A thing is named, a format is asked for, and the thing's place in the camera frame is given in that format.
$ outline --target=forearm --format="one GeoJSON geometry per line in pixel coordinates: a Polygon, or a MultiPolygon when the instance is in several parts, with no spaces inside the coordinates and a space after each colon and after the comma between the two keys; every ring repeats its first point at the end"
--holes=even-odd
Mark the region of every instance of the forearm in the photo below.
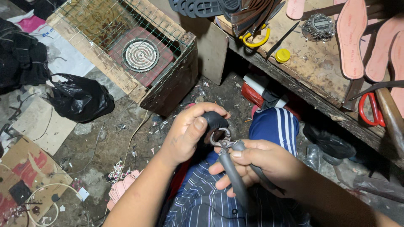
{"type": "Polygon", "coordinates": [[[319,226],[399,226],[327,178],[309,175],[296,199],[319,226]]]}
{"type": "Polygon", "coordinates": [[[160,150],[119,199],[104,226],[154,226],[175,166],[160,150]]]}

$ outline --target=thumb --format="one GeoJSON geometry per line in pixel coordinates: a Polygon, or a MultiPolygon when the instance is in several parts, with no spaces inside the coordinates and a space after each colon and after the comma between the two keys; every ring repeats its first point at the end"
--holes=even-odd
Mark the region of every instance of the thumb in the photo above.
{"type": "Polygon", "coordinates": [[[194,122],[188,126],[184,133],[185,141],[197,143],[201,136],[205,133],[207,127],[208,122],[204,117],[195,118],[194,122]]]}
{"type": "Polygon", "coordinates": [[[247,166],[253,164],[258,167],[264,166],[267,162],[268,151],[257,148],[247,148],[244,151],[232,151],[231,158],[234,162],[247,166]]]}

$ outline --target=fingernail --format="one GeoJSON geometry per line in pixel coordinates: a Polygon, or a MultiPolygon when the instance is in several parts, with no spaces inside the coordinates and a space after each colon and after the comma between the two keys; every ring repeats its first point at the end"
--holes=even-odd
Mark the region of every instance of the fingernail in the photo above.
{"type": "Polygon", "coordinates": [[[233,151],[231,155],[235,158],[241,158],[241,151],[233,151]]]}
{"type": "Polygon", "coordinates": [[[203,122],[202,122],[202,120],[201,120],[199,117],[197,117],[197,118],[195,119],[195,121],[194,121],[194,125],[195,125],[195,127],[196,127],[197,129],[202,129],[202,127],[203,127],[203,122]]]}

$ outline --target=rubber grip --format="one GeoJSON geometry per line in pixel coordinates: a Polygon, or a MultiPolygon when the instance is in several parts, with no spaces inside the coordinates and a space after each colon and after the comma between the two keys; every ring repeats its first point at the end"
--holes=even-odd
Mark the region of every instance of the rubber grip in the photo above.
{"type": "MultiPolygon", "coordinates": [[[[235,151],[244,151],[246,149],[246,146],[244,145],[244,142],[242,140],[238,140],[235,144],[231,146],[231,148],[235,151]]],[[[264,184],[271,190],[278,189],[281,193],[284,193],[281,188],[276,186],[274,183],[272,183],[262,172],[262,169],[258,166],[255,166],[253,164],[250,164],[251,169],[258,175],[258,177],[264,182],[264,184]]]]}
{"type": "Polygon", "coordinates": [[[248,210],[250,206],[247,188],[243,182],[243,179],[241,179],[235,166],[233,165],[229,153],[226,152],[219,155],[219,162],[222,164],[226,174],[229,176],[230,182],[233,186],[233,192],[236,194],[236,198],[241,203],[241,206],[248,210]]]}

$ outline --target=yellow lid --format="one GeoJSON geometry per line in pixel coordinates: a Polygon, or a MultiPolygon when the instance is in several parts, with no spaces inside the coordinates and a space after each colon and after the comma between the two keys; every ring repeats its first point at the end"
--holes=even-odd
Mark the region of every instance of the yellow lid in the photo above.
{"type": "Polygon", "coordinates": [[[287,62],[290,58],[290,52],[287,49],[279,49],[275,54],[275,59],[279,63],[287,62]]]}

